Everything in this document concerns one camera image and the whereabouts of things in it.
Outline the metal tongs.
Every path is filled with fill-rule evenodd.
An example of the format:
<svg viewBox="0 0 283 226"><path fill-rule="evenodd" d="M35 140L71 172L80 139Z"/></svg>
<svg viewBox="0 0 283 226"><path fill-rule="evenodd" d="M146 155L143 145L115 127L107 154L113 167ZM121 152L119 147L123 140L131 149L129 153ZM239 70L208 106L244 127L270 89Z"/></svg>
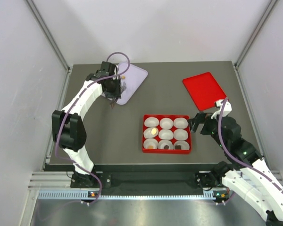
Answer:
<svg viewBox="0 0 283 226"><path fill-rule="evenodd" d="M121 87L120 87L120 94L122 94L125 90L126 90L126 83L124 82L123 85L121 85ZM114 108L115 104L117 103L117 101L120 98L121 98L121 96L120 97L114 97L113 99L111 99L110 104L109 104L111 109Z"/></svg>

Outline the cream white chocolate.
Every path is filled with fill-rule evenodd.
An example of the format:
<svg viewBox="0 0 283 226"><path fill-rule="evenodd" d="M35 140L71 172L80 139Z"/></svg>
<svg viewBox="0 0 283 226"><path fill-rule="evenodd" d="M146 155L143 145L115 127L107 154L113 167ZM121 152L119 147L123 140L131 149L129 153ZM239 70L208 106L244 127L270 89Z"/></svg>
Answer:
<svg viewBox="0 0 283 226"><path fill-rule="evenodd" d="M155 135L156 132L157 132L157 129L156 129L156 128L153 128L153 129L151 130L151 134L152 134L152 135Z"/></svg>

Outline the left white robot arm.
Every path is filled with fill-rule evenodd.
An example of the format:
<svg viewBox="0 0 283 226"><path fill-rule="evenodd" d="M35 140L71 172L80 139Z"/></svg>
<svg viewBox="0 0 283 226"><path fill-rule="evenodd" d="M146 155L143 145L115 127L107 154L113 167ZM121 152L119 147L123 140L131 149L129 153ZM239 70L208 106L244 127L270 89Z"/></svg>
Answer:
<svg viewBox="0 0 283 226"><path fill-rule="evenodd" d="M87 132L84 117L97 98L121 97L121 81L117 69L99 69L87 76L81 89L61 110L51 116L54 152L58 158L69 160L75 172L82 174L81 181L86 186L94 186L98 176L92 172L94 163L90 159L85 143Z"/></svg>

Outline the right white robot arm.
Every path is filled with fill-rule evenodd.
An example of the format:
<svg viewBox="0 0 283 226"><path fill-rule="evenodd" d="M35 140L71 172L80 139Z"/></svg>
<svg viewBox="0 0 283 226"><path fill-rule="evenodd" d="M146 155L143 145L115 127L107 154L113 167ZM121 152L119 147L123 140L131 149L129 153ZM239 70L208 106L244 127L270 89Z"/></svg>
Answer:
<svg viewBox="0 0 283 226"><path fill-rule="evenodd" d="M191 132L202 124L200 133L210 135L230 161L222 161L211 169L211 182L241 197L267 226L283 226L283 186L261 153L242 137L236 120L229 116L212 118L209 113L200 112L188 124Z"/></svg>

